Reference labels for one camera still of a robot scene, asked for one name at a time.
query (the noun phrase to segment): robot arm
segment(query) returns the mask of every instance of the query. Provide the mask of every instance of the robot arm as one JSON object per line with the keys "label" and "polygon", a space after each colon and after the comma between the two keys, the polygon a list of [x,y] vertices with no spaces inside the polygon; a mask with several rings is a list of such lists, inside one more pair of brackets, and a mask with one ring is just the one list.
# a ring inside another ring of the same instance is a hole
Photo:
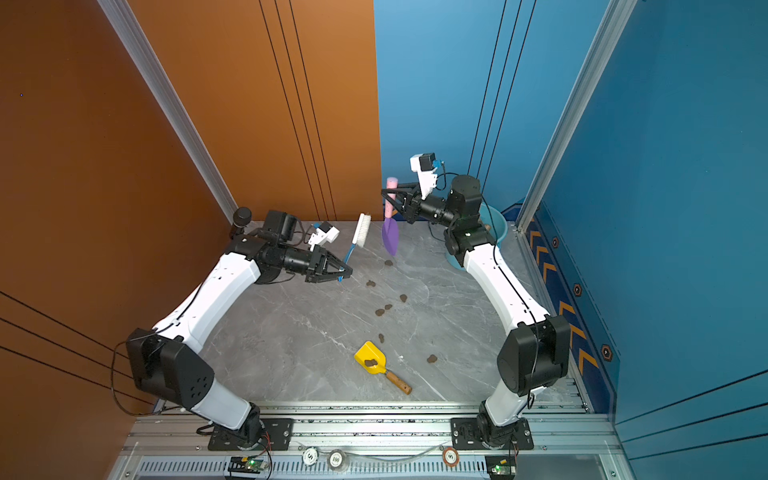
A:
{"label": "robot arm", "polygon": [[174,402],[229,430],[241,446],[260,438],[259,408],[232,393],[199,356],[203,344],[245,289],[274,281],[282,270],[318,283],[347,278],[352,269],[328,250],[297,249],[287,243],[297,219],[270,211],[264,226],[243,234],[250,211],[235,212],[232,240],[206,279],[152,331],[136,329],[126,343],[139,390]]}
{"label": "robot arm", "polygon": [[496,359],[502,379],[478,416],[483,440],[500,446],[508,441],[529,393],[540,392],[568,373],[570,326],[562,316],[549,316],[507,266],[480,221],[483,198],[478,179],[456,176],[446,199],[432,194],[432,188],[424,194],[424,185],[436,180],[434,161],[434,154],[412,157],[419,183],[382,189],[382,196],[409,223],[421,217],[446,227],[446,249],[478,281],[502,321],[507,339]]}

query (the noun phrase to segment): blue panel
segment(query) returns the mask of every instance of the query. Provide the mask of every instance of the blue panel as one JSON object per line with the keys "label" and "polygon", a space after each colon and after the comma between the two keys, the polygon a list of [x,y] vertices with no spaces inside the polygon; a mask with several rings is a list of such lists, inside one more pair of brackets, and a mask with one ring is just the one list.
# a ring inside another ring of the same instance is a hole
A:
{"label": "blue panel", "polygon": [[[449,171],[466,173],[503,5],[502,0],[374,1],[383,179],[413,181],[408,159],[429,151]],[[472,174],[518,5],[507,3]],[[491,205],[505,208],[528,192],[606,6],[607,0],[537,3],[488,177],[485,196]],[[532,7],[532,0],[523,0],[481,180]]]}
{"label": "blue panel", "polygon": [[[747,409],[768,402],[768,396],[765,395],[765,392],[768,392],[768,374],[678,403],[658,412],[624,421],[616,425],[616,433],[622,442],[626,442],[643,435],[659,432],[659,425],[666,425],[661,430],[670,429],[701,419],[709,419],[728,412]],[[768,415],[768,409],[764,409],[763,412]]]}
{"label": "blue panel", "polygon": [[[621,352],[617,421],[765,368],[764,45],[768,2],[638,2],[545,195]],[[744,402],[766,398],[754,386]],[[690,402],[681,418],[723,398]],[[712,435],[753,431],[732,424]],[[659,435],[658,451],[673,437]]]}
{"label": "blue panel", "polygon": [[630,460],[638,480],[765,478],[768,438]]}
{"label": "blue panel", "polygon": [[768,432],[768,407],[624,442],[623,446],[628,458],[636,458],[667,452],[672,445],[672,449],[686,449],[764,432]]}

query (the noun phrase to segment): orange wall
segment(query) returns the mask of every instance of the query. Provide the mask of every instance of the orange wall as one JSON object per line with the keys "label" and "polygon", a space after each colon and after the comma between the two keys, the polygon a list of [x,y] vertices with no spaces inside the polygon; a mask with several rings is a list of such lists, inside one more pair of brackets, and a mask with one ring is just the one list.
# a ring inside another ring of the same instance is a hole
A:
{"label": "orange wall", "polygon": [[372,0],[129,3],[255,219],[381,217]]}
{"label": "orange wall", "polygon": [[[0,290],[113,346],[194,288],[227,220],[95,0],[5,0],[0,19]],[[3,296],[0,318],[110,361]],[[0,346],[102,385],[0,349],[0,478],[103,478],[133,423],[108,369],[5,322]]]}

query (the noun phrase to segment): purple spatula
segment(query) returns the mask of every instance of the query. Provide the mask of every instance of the purple spatula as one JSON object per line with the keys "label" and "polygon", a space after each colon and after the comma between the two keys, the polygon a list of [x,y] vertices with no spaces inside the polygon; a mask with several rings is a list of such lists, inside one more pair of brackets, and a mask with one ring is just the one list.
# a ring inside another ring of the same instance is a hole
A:
{"label": "purple spatula", "polygon": [[[386,179],[387,188],[397,188],[397,179],[389,177]],[[391,198],[395,198],[395,194],[389,194]],[[393,257],[397,254],[397,244],[400,241],[400,232],[397,230],[397,222],[392,218],[392,204],[386,202],[384,205],[384,227],[382,227],[382,242],[384,248]]]}

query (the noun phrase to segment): black mounting plate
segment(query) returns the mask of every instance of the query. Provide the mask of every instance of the black mounting plate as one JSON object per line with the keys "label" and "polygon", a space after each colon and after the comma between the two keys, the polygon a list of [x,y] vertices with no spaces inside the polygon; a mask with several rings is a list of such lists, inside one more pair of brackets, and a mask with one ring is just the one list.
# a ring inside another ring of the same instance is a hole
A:
{"label": "black mounting plate", "polygon": [[[499,449],[490,449],[482,441],[476,418],[451,419],[451,440],[456,450],[508,450],[508,445]],[[533,435],[528,420],[519,419],[512,425],[511,438],[517,443],[518,450],[533,450]]]}
{"label": "black mounting plate", "polygon": [[[293,435],[293,419],[261,419],[261,421],[264,422],[266,432],[270,434],[272,450],[287,450],[290,438]],[[238,450],[238,446],[248,447],[250,445],[241,445],[241,441],[228,430],[214,426],[214,433],[210,436],[210,441],[208,442],[208,450],[212,452],[231,452]],[[260,450],[260,447],[256,445],[253,449]]]}

